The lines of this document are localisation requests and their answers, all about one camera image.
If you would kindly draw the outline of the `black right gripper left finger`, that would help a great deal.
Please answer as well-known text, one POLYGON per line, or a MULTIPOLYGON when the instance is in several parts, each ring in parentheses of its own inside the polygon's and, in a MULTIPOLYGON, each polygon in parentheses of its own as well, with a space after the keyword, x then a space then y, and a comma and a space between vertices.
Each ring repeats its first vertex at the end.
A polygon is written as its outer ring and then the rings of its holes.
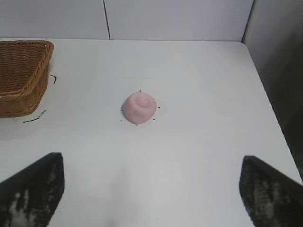
POLYGON ((0 225, 48 226, 64 189, 62 154, 49 153, 0 183, 0 225))

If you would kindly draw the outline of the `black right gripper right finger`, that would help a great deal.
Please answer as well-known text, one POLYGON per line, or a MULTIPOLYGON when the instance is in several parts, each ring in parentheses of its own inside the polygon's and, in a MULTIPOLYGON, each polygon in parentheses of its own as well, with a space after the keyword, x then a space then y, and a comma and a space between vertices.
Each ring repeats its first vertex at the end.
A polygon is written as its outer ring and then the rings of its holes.
POLYGON ((239 193, 255 227, 301 227, 303 186, 256 156, 244 156, 239 193))

